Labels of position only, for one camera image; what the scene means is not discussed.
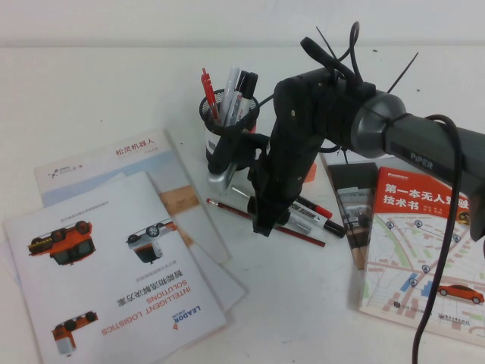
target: book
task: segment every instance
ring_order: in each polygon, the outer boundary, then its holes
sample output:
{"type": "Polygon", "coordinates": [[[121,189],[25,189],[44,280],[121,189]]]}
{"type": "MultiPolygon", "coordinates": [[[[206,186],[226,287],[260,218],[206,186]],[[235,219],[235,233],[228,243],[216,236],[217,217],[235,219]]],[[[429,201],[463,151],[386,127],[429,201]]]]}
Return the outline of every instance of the book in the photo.
{"type": "MultiPolygon", "coordinates": [[[[126,175],[124,173],[116,174],[102,185],[109,184],[125,177],[126,175]]],[[[233,280],[225,270],[214,262],[214,260],[212,260],[212,258],[208,256],[208,254],[201,249],[188,234],[180,229],[179,232],[182,233],[184,243],[196,261],[202,277],[205,279],[216,300],[219,302],[222,310],[227,311],[246,294],[245,290],[233,280]]],[[[20,279],[18,277],[17,269],[15,268],[14,257],[12,256],[8,242],[0,241],[0,260],[14,279],[15,283],[20,286],[20,279]]]]}
{"type": "Polygon", "coordinates": [[[145,172],[5,227],[44,362],[149,364],[226,323],[145,172]]]}
{"type": "Polygon", "coordinates": [[[329,165],[347,239],[358,270],[364,269],[377,186],[375,163],[329,165]]]}
{"type": "MultiPolygon", "coordinates": [[[[451,188],[426,174],[381,168],[360,310],[417,327],[443,244],[451,188]]],[[[461,196],[427,331],[485,346],[483,239],[469,233],[461,196]]]]}
{"type": "Polygon", "coordinates": [[[92,190],[117,174],[145,171],[172,219],[209,256],[222,263],[229,253],[217,234],[162,129],[36,168],[44,206],[92,190]]]}

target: pen holder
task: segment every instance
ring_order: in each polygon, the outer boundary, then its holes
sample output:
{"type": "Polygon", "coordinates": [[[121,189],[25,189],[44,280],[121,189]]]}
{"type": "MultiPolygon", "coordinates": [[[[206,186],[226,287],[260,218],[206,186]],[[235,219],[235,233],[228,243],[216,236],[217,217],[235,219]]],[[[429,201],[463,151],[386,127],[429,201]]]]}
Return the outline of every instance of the pen holder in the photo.
{"type": "MultiPolygon", "coordinates": [[[[217,107],[221,106],[221,101],[224,96],[224,89],[218,89],[214,91],[215,99],[217,102],[217,107]]],[[[249,105],[248,114],[243,117],[237,124],[231,125],[229,127],[223,127],[214,123],[212,117],[211,108],[207,103],[207,98],[204,98],[199,106],[199,114],[205,124],[205,157],[210,162],[212,153],[214,153],[219,139],[225,133],[232,133],[239,131],[240,133],[255,133],[256,132],[256,121],[259,116],[259,104],[258,100],[254,97],[249,105]]]]}

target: pencil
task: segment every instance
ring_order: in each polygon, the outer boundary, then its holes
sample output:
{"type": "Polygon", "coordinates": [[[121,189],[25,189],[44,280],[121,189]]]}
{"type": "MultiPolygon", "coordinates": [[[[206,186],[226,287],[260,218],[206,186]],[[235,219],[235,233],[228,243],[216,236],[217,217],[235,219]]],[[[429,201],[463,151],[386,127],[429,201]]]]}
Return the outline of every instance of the pencil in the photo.
{"type": "MultiPolygon", "coordinates": [[[[226,210],[228,212],[232,212],[233,214],[236,214],[236,215],[242,216],[244,218],[247,218],[249,220],[252,220],[251,215],[248,214],[247,212],[238,210],[238,209],[236,209],[236,208],[234,208],[232,206],[226,205],[225,203],[216,201],[215,199],[206,199],[206,202],[209,203],[209,204],[211,204],[211,205],[217,206],[219,209],[223,209],[223,210],[226,210]]],[[[317,239],[314,239],[313,237],[307,237],[307,236],[305,236],[303,234],[300,234],[297,231],[290,230],[290,229],[288,229],[286,227],[276,226],[275,229],[281,231],[282,233],[285,233],[285,234],[288,234],[288,235],[292,235],[294,237],[298,237],[299,239],[306,240],[309,243],[312,243],[312,244],[321,246],[322,248],[325,246],[325,243],[323,241],[319,241],[317,239]]]]}

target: white table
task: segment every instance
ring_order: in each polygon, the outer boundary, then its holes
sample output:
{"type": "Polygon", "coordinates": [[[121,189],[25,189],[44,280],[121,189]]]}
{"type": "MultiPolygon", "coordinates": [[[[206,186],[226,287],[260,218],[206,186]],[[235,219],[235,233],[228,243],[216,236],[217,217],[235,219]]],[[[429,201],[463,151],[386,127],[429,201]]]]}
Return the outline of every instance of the white table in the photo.
{"type": "MultiPolygon", "coordinates": [[[[387,89],[417,49],[361,47],[362,75],[387,89]]],[[[395,88],[408,110],[443,113],[485,132],[478,84],[485,48],[419,50],[395,88]]],[[[277,81],[317,67],[299,48],[0,49],[0,221],[42,207],[36,166],[161,126],[176,140],[200,195],[215,196],[205,184],[199,80],[207,67],[215,88],[222,86],[232,64],[259,74],[259,99],[277,81]]],[[[273,120],[266,106],[258,130],[269,133],[273,120]]],[[[318,173],[305,194],[337,213],[321,165],[318,173]]],[[[232,255],[224,267],[248,294],[230,310],[225,328],[167,362],[410,362],[413,328],[358,312],[360,277],[345,240],[322,233],[321,249],[278,232],[264,238],[237,216],[208,213],[232,255]]],[[[0,362],[39,362],[20,290],[3,268],[0,287],[0,362]]],[[[482,347],[433,334],[421,343],[421,362],[483,362],[484,355],[482,347]]]]}

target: small photo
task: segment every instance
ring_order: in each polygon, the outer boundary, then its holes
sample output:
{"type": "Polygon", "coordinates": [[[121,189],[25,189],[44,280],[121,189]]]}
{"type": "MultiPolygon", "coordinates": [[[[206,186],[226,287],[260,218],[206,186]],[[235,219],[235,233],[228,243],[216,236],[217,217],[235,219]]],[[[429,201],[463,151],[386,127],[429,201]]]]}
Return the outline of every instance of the small photo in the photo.
{"type": "Polygon", "coordinates": [[[470,300],[475,305],[480,305],[481,303],[485,302],[485,298],[483,298],[483,294],[477,292],[476,290],[472,290],[469,287],[463,286],[461,284],[453,284],[451,286],[439,286],[438,293],[443,296],[453,296],[458,297],[463,300],[470,300]]]}
{"type": "Polygon", "coordinates": [[[59,265],[72,265],[87,258],[96,249],[90,222],[78,221],[36,237],[28,246],[31,256],[49,254],[59,265]]]}
{"type": "Polygon", "coordinates": [[[59,324],[52,330],[55,343],[58,346],[59,354],[71,356],[76,350],[76,342],[74,341],[73,332],[87,326],[94,321],[98,321],[96,312],[89,311],[81,316],[67,320],[59,324]]]}
{"type": "Polygon", "coordinates": [[[131,234],[127,238],[128,247],[142,262],[153,264],[155,260],[163,256],[161,237],[176,229],[177,227],[170,219],[158,222],[131,234]]]}

